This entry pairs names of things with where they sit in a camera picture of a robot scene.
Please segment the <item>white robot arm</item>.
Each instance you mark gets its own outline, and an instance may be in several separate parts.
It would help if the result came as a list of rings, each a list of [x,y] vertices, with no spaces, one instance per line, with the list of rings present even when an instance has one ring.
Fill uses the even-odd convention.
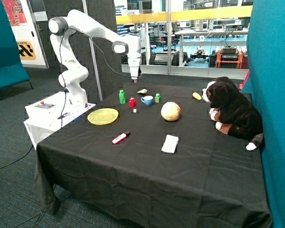
[[[51,18],[48,27],[52,33],[50,35],[52,48],[59,62],[67,68],[67,71],[60,74],[58,80],[70,93],[73,108],[88,107],[86,91],[80,86],[80,82],[88,77],[89,72],[78,62],[69,43],[69,37],[76,32],[89,38],[104,38],[111,41],[114,53],[127,55],[131,79],[138,78],[141,62],[141,39],[139,36],[130,34],[120,36],[76,9],[71,10],[66,17]]]

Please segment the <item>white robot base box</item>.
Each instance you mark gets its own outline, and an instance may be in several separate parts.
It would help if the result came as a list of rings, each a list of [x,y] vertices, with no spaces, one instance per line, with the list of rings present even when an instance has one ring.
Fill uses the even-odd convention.
[[[80,108],[71,100],[70,93],[58,92],[25,107],[28,119],[24,121],[34,148],[77,117],[94,107],[89,103]]]

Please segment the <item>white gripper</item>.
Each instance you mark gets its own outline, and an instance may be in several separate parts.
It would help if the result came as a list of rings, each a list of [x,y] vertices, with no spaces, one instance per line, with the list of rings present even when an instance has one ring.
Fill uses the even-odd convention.
[[[128,66],[130,69],[130,75],[131,75],[131,82],[137,83],[138,77],[140,75],[140,58],[128,58]]]

